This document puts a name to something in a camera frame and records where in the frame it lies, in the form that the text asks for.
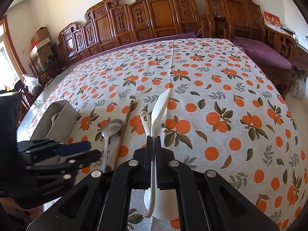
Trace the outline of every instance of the open cardboard box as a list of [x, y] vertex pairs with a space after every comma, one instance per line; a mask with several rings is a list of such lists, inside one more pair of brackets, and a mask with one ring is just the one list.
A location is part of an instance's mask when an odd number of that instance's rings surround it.
[[[51, 117], [60, 112], [52, 124]], [[77, 111], [67, 100], [53, 102], [43, 114], [30, 140], [54, 139], [56, 142], [66, 143], [78, 117]], [[39, 165], [56, 164], [59, 156], [52, 157]]]

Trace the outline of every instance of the wooden chopstick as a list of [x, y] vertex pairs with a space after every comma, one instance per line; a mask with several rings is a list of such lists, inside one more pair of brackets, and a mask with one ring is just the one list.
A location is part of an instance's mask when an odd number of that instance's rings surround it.
[[121, 128], [120, 140], [119, 140], [118, 147], [117, 147], [117, 150], [116, 150], [115, 158], [114, 158], [114, 160], [113, 160], [112, 170], [116, 169], [116, 167], [117, 167], [117, 165], [118, 165], [119, 152], [120, 152], [120, 149], [121, 149], [123, 140], [124, 140], [124, 135], [125, 135], [125, 131], [126, 131], [126, 126], [127, 126], [127, 124], [128, 124], [129, 115], [130, 115], [131, 109], [132, 109], [132, 107], [133, 107], [133, 104], [134, 104], [134, 100], [131, 100], [131, 102], [130, 102], [130, 104], [129, 104], [128, 113], [126, 114], [126, 118], [125, 118], [124, 124], [122, 125], [122, 128]]

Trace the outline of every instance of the wooden window frame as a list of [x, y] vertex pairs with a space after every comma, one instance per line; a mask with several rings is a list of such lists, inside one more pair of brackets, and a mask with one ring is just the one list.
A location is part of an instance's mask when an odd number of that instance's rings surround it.
[[9, 31], [9, 26], [7, 24], [7, 15], [4, 15], [3, 19], [0, 21], [0, 25], [3, 25], [3, 30], [4, 30], [4, 35], [7, 39], [7, 43], [9, 45], [9, 51], [11, 52], [12, 56], [13, 56], [13, 60], [11, 61], [14, 61], [19, 69], [19, 71], [22, 73], [22, 74], [27, 74], [25, 68], [23, 67], [17, 53], [16, 53], [16, 50], [15, 50], [15, 47], [14, 47], [14, 44], [12, 42], [12, 38], [11, 38], [11, 35], [10, 35], [10, 31]]

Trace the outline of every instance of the carved wooden backrest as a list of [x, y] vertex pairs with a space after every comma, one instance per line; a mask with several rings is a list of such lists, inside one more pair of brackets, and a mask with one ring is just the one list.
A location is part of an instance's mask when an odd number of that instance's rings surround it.
[[204, 0], [207, 12], [231, 16], [235, 36], [264, 41], [264, 20], [261, 9], [253, 0]]
[[[87, 10], [81, 27], [70, 24], [59, 34], [59, 51], [76, 62], [100, 52], [142, 40], [201, 30], [195, 0], [135, 0], [119, 5], [103, 0]], [[215, 27], [204, 22], [202, 30], [213, 37]]]

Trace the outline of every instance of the table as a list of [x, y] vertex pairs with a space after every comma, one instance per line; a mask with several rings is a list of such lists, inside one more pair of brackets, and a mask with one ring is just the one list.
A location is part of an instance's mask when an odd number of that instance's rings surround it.
[[[296, 123], [264, 73], [224, 39], [161, 41], [126, 48], [80, 63], [50, 94], [27, 130], [30, 138], [54, 101], [67, 99], [79, 113], [68, 143], [89, 140], [104, 150], [101, 128], [125, 119], [135, 100], [119, 164], [143, 147], [140, 113], [151, 113], [172, 88], [156, 132], [190, 168], [216, 170], [281, 230], [307, 200], [307, 165]], [[81, 170], [81, 180], [101, 161]], [[178, 220], [144, 219], [142, 190], [133, 192], [128, 230], [179, 229]]]

